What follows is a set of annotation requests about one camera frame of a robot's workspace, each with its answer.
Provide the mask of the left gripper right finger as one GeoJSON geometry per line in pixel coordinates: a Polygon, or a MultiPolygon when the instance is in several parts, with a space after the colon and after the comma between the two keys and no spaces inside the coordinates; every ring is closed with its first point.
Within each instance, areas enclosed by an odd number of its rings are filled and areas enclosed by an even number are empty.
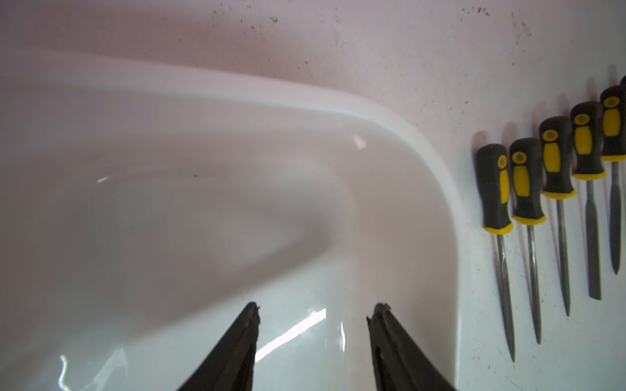
{"type": "Polygon", "coordinates": [[[367,319],[378,391],[453,390],[392,314],[386,303],[367,319]]]}

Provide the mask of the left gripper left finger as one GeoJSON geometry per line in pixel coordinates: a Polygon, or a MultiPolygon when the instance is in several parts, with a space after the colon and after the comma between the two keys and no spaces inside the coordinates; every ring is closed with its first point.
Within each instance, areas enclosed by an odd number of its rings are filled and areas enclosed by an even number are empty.
{"type": "Polygon", "coordinates": [[[259,307],[251,301],[179,390],[251,391],[259,324],[259,307]]]}

